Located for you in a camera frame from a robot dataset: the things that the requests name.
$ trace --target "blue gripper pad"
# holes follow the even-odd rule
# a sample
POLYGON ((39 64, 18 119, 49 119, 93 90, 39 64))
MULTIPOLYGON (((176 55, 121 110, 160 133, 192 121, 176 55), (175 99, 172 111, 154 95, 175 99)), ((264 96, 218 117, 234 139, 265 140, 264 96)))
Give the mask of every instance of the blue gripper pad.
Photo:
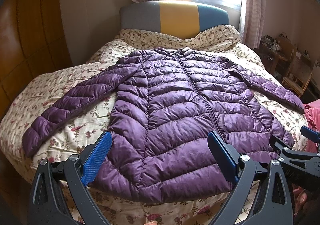
POLYGON ((208 147, 215 158, 224 178, 235 185, 239 181, 237 175, 237 164, 230 156, 226 147, 230 146, 222 141, 218 137, 219 135, 210 132, 208 135, 208 147))
POLYGON ((320 134, 317 131, 312 130, 311 128, 302 126, 300 129, 300 133, 314 143, 319 143, 320 141, 320 134))
POLYGON ((90 156, 83 165, 81 181, 84 186, 87 186, 89 182, 92 182, 96 178, 100 166, 110 150, 111 143, 111 134, 106 132, 92 150, 90 156))

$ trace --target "purple puffer jacket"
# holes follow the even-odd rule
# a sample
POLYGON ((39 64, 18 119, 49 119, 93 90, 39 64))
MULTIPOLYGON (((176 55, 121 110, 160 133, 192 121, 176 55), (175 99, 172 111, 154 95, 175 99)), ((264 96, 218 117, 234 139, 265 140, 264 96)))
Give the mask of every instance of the purple puffer jacket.
POLYGON ((68 119, 116 89, 113 143, 93 185, 146 203, 206 198, 231 188, 208 149, 210 131, 261 162, 276 157, 271 134, 294 144, 248 87, 303 113, 292 92, 227 58, 189 48, 135 51, 48 108, 24 134, 23 148, 32 156, 68 119))

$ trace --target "wooden furniture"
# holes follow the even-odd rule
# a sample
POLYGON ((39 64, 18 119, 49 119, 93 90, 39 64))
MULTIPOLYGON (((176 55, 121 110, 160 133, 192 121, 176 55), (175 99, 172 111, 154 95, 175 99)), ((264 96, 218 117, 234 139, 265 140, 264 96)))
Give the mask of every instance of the wooden furniture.
POLYGON ((33 78, 71 65, 59 0, 4 0, 0 6, 0 120, 33 78))
POLYGON ((282 85, 288 87, 298 97, 301 97, 310 82, 312 73, 313 67, 294 57, 286 76, 282 80, 282 85))
POLYGON ((273 62, 272 62, 272 65, 270 67, 270 69, 268 70, 268 72, 273 75, 273 73, 275 72, 276 70, 276 66, 279 62, 279 60, 282 60, 282 61, 289 61, 290 59, 287 58, 283 53, 281 53, 280 51, 276 51, 276 50, 272 50, 272 49, 269 49, 270 53, 272 54, 273 56, 273 62))
POLYGON ((281 53, 288 59, 288 61, 291 61, 296 56, 298 51, 297 47, 291 44, 288 39, 277 37, 276 40, 281 46, 281 53))
POLYGON ((309 104, 320 99, 320 90, 313 78, 311 78, 307 88, 305 89, 300 99, 304 104, 309 104))

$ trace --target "wooden desk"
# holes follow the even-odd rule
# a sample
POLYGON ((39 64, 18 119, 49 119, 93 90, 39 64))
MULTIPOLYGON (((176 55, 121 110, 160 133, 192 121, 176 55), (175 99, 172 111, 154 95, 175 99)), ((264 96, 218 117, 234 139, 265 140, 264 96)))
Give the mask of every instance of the wooden desk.
POLYGON ((310 80, 308 87, 306 88, 300 99, 302 103, 305 104, 320 99, 320 90, 313 79, 310 80))
POLYGON ((283 60, 283 61, 288 61, 288 59, 284 56, 283 53, 281 53, 279 51, 271 50, 271 49, 269 49, 269 50, 270 50, 270 53, 274 56, 274 58, 273 58, 272 65, 271 65, 271 67, 270 67, 268 72, 271 75, 273 75, 273 73, 275 72, 275 69, 276 69, 276 66, 278 64, 279 59, 283 60))
POLYGON ((288 59, 283 53, 276 50, 272 50, 264 45, 260 45, 259 50, 261 50, 262 53, 265 53, 265 52, 271 53, 273 56, 272 64, 270 68, 267 70, 271 75, 273 75, 273 73, 275 72, 279 59, 283 61, 288 61, 288 59))

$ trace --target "wall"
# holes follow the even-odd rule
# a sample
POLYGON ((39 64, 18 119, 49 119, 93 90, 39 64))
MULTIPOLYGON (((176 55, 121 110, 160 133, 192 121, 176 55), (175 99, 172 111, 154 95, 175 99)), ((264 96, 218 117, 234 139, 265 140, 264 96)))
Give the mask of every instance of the wall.
POLYGON ((266 14, 262 35, 276 37, 282 32, 292 43, 299 40, 301 0, 266 0, 266 14))
POLYGON ((223 5, 217 5, 217 6, 228 12, 229 24, 233 25, 238 30, 239 24, 240 24, 241 11, 230 8, 230 7, 225 7, 223 5))
POLYGON ((85 63, 120 30, 119 9, 130 0, 60 0, 73 65, 85 63))
MULTIPOLYGON (((316 0, 302 0, 301 27, 298 48, 308 50, 314 63, 320 57, 320 4, 316 0)), ((315 67, 313 79, 320 87, 320 67, 315 67)))

